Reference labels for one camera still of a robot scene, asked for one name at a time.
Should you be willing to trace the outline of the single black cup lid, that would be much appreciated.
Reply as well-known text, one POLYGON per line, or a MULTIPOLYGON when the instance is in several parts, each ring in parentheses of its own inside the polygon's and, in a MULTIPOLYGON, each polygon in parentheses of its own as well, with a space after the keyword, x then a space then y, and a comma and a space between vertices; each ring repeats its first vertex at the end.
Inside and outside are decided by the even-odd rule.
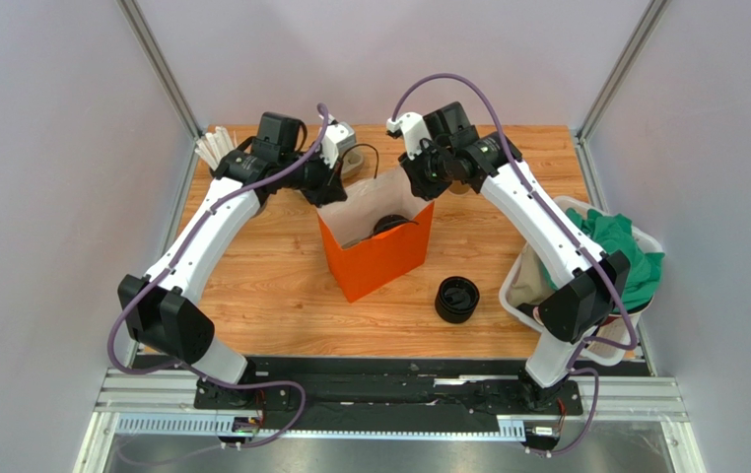
POLYGON ((380 218, 373 227, 373 236, 384 234, 390 230, 406 224, 417 225, 417 222, 400 214, 390 214, 380 218))

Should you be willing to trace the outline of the orange paper bag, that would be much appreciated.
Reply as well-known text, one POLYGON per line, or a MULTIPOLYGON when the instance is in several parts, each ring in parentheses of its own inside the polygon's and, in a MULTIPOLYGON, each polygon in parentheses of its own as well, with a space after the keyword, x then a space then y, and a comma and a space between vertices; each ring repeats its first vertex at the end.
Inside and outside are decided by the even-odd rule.
POLYGON ((346 188, 348 199, 317 210, 329 270, 353 303, 421 266, 427 257, 435 204, 414 197, 401 168, 380 171, 346 188), (382 217, 415 222, 373 236, 382 217))

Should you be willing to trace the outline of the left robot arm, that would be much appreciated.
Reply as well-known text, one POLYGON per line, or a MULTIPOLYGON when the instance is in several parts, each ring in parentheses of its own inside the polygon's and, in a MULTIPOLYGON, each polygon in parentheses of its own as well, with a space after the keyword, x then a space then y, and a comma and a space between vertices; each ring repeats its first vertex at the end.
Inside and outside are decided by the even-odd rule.
POLYGON ((212 180, 199 208, 165 254, 143 276, 127 275, 118 286, 122 312, 110 329, 223 386, 238 384, 248 361, 216 335, 198 304, 227 248, 268 198, 281 189, 302 193, 315 207, 346 200, 341 172, 356 144, 353 128, 321 104, 322 123, 312 143, 305 123, 275 112, 262 114, 258 129, 242 142, 218 126, 195 142, 212 180))

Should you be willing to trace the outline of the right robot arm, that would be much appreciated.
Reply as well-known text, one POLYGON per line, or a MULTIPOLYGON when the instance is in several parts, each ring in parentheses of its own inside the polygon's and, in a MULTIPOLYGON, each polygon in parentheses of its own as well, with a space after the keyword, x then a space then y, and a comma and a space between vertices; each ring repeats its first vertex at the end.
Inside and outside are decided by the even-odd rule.
POLYGON ((587 336, 621 304, 631 269, 567 218, 501 129, 482 137, 458 102, 421 115, 396 113, 386 132, 404 142, 399 164, 414 196, 431 201, 454 182, 469 185, 517 228, 556 290, 538 304, 540 339, 518 375, 517 400, 530 411, 556 405, 587 336))

